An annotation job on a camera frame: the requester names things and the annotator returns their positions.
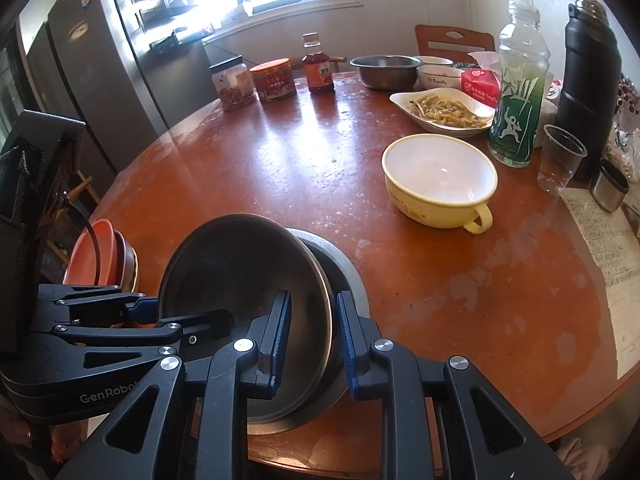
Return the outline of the salmon pink plastic plate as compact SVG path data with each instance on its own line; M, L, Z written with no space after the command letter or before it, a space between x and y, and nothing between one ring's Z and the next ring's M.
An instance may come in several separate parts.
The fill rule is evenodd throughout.
M96 220L92 224L100 252L100 276L96 280L96 248L88 231L82 232L74 246L65 272L65 285L115 285L117 244L111 222Z

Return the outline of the brown plate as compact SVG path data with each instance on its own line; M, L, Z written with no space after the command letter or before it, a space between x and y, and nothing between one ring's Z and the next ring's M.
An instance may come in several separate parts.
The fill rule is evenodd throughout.
M134 248L126 241L121 232L115 230L117 242L116 284L122 292L136 292L139 281L139 260Z

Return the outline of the steel bowl small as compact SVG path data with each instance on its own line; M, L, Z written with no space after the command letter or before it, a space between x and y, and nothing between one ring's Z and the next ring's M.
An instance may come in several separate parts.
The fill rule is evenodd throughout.
M160 316L227 310L232 338L269 313L278 290L292 297L292 315L311 299L333 313L328 281L305 244L256 214L226 214L204 223L177 248L160 282Z

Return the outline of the steel bowl wide rim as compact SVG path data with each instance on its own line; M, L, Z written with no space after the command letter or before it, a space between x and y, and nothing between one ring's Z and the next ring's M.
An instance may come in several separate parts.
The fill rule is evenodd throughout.
M357 312L370 315L369 299L356 266L325 238L292 229L317 259L328 281L331 297L348 290ZM248 433L252 436L280 434L304 426L341 399L346 379L341 357L337 314L326 315L320 302L308 299L303 310L292 315L284 374L277 395L270 401L250 401Z

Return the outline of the yellow enamel bowl with handle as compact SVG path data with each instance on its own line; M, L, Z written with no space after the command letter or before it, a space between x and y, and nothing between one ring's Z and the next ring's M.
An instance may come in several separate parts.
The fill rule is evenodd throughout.
M443 134L413 134L391 143L381 164L390 199L411 220L475 235L492 227L488 202L498 174L472 144Z

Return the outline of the paper sheet on table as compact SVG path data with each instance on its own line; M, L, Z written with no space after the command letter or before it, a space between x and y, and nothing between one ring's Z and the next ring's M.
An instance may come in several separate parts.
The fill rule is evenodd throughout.
M589 191L563 188L560 197L602 274L614 335L616 374L623 377L639 363L639 240L623 211L605 211Z

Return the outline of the grey refrigerator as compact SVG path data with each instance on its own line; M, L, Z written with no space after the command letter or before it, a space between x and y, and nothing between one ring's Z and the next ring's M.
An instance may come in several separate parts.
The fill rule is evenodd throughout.
M100 194L216 98L204 0L30 0L21 21L40 106L85 123L80 171Z

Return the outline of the red jar orange lid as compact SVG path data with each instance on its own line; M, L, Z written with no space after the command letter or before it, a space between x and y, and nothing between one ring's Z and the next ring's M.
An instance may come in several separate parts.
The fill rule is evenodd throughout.
M250 69L258 98L262 104L289 98L296 92L291 61L277 58Z

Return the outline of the steel thermos cap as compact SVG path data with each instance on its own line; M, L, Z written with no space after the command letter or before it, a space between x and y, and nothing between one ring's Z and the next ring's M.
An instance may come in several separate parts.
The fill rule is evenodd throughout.
M612 214L623 203L629 192L629 183L624 174L612 162L601 159L598 172L591 182L590 192L596 203Z

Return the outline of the brown sauce bottle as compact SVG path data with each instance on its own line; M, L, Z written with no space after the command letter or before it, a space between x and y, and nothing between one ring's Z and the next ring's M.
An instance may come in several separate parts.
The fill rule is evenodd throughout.
M302 36L305 56L303 66L307 84L311 93L322 93L334 90L330 58L322 51L319 35L307 32Z

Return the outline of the steel bowl far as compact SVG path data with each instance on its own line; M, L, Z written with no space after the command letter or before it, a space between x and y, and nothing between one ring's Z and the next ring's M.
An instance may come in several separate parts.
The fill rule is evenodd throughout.
M363 55L349 61L360 82L370 90L404 92L418 80L422 62L409 55Z

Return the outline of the red tissue pack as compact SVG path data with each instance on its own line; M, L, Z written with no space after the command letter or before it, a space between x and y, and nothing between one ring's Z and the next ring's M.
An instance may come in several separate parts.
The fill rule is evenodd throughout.
M500 81L492 70L470 68L460 76L460 89L478 102L492 108L498 107Z

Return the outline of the black thermos flask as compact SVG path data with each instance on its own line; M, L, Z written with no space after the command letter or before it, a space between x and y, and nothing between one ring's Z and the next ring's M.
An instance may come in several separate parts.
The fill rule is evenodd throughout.
M577 181L589 181L598 170L612 127L621 73L620 51L603 4L575 0L568 6L564 76L555 125L587 149L575 174Z

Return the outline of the green label plastic bottle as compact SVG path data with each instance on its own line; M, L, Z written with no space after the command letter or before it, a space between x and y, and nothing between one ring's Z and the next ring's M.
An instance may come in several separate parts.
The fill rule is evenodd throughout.
M533 156L550 52L534 0L510 0L509 14L499 35L500 94L488 150L503 165L523 168Z

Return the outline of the wooden chair far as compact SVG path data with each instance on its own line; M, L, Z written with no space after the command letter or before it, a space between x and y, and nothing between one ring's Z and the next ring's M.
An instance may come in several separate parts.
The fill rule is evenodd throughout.
M449 58L455 63L474 63L471 54L493 51L495 39L489 32L447 25L414 26L420 55Z

